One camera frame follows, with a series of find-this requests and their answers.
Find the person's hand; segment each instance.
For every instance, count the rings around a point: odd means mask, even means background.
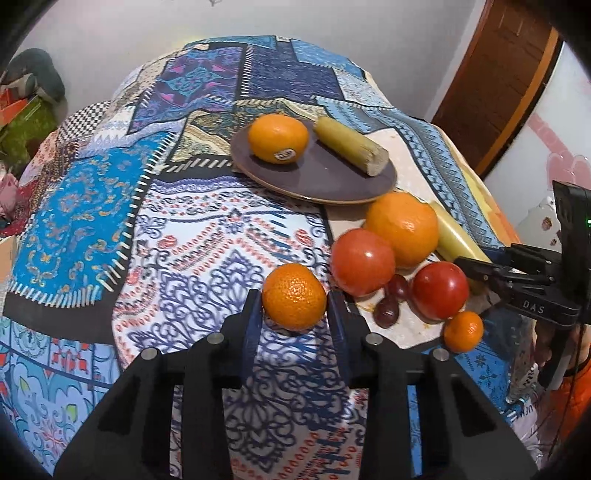
[[[579,354],[579,365],[582,364],[589,356],[589,346],[591,345],[591,328],[587,325],[584,327],[583,342],[581,343],[581,350]],[[570,332],[571,341],[577,345],[579,343],[579,329],[580,325],[577,325]],[[543,366],[552,357],[552,351],[550,350],[550,342],[554,337],[556,329],[550,322],[544,322],[539,320],[535,323],[535,332],[538,335],[535,341],[534,359],[539,366]],[[574,367],[574,361],[576,359],[576,352],[573,352],[573,356],[570,359],[569,368]]]

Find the metal bolt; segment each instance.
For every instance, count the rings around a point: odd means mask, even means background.
[[[368,333],[365,336],[365,341],[370,345],[379,345],[384,341],[384,337],[382,337],[379,333]]]
[[[207,336],[207,342],[211,343],[212,345],[218,345],[222,343],[224,340],[224,335],[221,332],[210,333]]]
[[[446,360],[449,360],[449,352],[444,348],[436,348],[433,351],[433,358],[435,360],[439,360],[440,362],[444,362]]]
[[[144,360],[153,360],[158,355],[158,350],[151,346],[150,348],[144,348],[140,355]]]

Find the cable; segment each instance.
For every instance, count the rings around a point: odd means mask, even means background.
[[[577,381],[577,374],[579,373],[579,357],[580,357],[580,353],[581,353],[581,345],[583,345],[584,332],[585,332],[585,325],[581,325],[579,328],[579,340],[577,341],[577,351],[574,355],[573,380],[570,383],[569,396],[566,399],[566,405],[564,406],[564,411],[562,412],[562,418],[560,419],[560,423],[558,424],[558,430],[556,431],[556,435],[554,436],[554,440],[552,441],[552,446],[550,447],[550,450],[548,451],[548,459],[550,459],[552,457],[552,453],[554,452],[554,448],[556,447],[556,444],[558,442],[558,437],[560,435],[560,431],[562,430],[562,427],[564,424],[564,420],[566,419],[566,413],[569,410],[570,400],[573,398],[574,384]]]

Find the patterned tablecloth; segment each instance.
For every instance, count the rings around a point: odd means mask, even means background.
[[[232,169],[232,135],[271,112],[357,129],[389,150],[398,188],[441,202],[482,245],[516,240],[446,135],[391,106],[345,57],[285,37],[224,37],[147,63],[110,102],[70,117],[27,172],[37,183],[0,321],[0,395],[48,471],[141,349],[173,352],[219,330],[282,263],[300,262],[328,285],[330,244],[365,208],[283,197]],[[359,305],[372,330],[404,348],[438,344],[441,326],[406,305],[393,328],[379,328],[369,314],[379,295]],[[483,316],[484,340],[457,359],[506,413],[524,322],[497,308]],[[180,402],[178,390],[176,476]],[[296,337],[265,325],[252,375],[224,402],[236,476],[357,477],[367,393],[340,379],[325,320]]]

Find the pink wall decoration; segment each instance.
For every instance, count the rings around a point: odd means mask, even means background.
[[[573,155],[548,123],[534,113],[527,125],[550,150],[546,160],[548,189],[552,190],[552,180],[568,181],[591,189],[591,167],[583,155]]]

